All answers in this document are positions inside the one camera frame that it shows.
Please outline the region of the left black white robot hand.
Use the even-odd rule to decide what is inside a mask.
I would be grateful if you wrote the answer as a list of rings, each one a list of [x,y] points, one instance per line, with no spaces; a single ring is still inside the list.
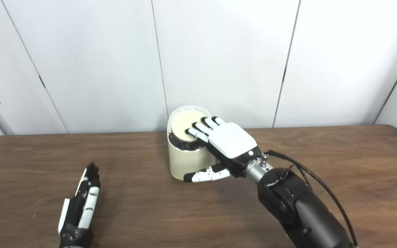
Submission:
[[[82,173],[76,193],[64,199],[59,224],[60,248],[89,248],[94,233],[91,229],[101,182],[99,168],[91,162]]]

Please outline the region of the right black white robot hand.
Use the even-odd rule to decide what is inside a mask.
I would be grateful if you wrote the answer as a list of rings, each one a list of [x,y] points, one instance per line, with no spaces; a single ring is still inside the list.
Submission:
[[[219,117],[203,117],[194,122],[185,133],[196,138],[218,161],[217,164],[193,173],[186,173],[187,183],[224,179],[249,178],[253,166],[260,161],[262,152],[255,139],[238,124],[227,123]]]

